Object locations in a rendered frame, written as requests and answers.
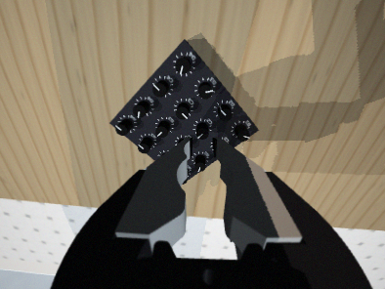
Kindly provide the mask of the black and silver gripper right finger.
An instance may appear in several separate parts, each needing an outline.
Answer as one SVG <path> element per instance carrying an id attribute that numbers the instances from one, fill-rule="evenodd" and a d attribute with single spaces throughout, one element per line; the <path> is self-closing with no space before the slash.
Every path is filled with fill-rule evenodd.
<path id="1" fill-rule="evenodd" d="M 296 268 L 328 289 L 373 289 L 359 262 L 334 228 L 273 172 L 224 140 L 212 140 L 226 185 L 225 234 L 240 260 L 249 243 L 267 261 Z"/>

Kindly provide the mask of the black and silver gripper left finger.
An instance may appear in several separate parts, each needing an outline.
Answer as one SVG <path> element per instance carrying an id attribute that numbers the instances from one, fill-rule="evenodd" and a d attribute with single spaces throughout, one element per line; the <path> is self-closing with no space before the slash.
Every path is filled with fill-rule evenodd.
<path id="1" fill-rule="evenodd" d="M 87 289 L 109 271 L 152 256 L 156 241 L 173 245 L 186 233 L 187 161 L 193 138 L 186 137 L 144 170 L 138 170 L 77 233 L 50 289 Z"/>

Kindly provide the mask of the black knob box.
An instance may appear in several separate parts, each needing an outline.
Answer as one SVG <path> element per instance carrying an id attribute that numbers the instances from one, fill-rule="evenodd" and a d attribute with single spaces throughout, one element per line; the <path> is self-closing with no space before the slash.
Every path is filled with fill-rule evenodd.
<path id="1" fill-rule="evenodd" d="M 236 147 L 258 131 L 186 39 L 109 124 L 154 161 L 191 137 L 182 185 L 217 160 L 213 138 Z"/>

